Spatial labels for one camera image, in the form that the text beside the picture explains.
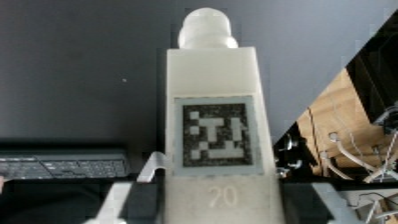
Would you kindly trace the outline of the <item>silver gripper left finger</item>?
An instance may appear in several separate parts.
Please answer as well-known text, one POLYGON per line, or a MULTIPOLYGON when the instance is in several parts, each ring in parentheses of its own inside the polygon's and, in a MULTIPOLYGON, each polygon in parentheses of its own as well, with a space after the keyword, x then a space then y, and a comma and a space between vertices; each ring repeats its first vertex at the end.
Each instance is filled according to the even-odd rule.
POLYGON ((112 184, 99 212, 83 224, 162 224, 167 165, 167 156, 155 151, 137 179, 112 184))

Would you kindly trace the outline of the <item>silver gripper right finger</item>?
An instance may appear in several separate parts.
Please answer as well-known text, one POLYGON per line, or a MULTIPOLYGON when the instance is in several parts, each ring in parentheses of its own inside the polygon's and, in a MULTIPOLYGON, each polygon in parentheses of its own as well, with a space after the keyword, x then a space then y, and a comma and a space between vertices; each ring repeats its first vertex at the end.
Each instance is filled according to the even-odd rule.
POLYGON ((332 185, 329 183, 313 183, 311 186, 332 215, 327 224, 362 224, 332 185))

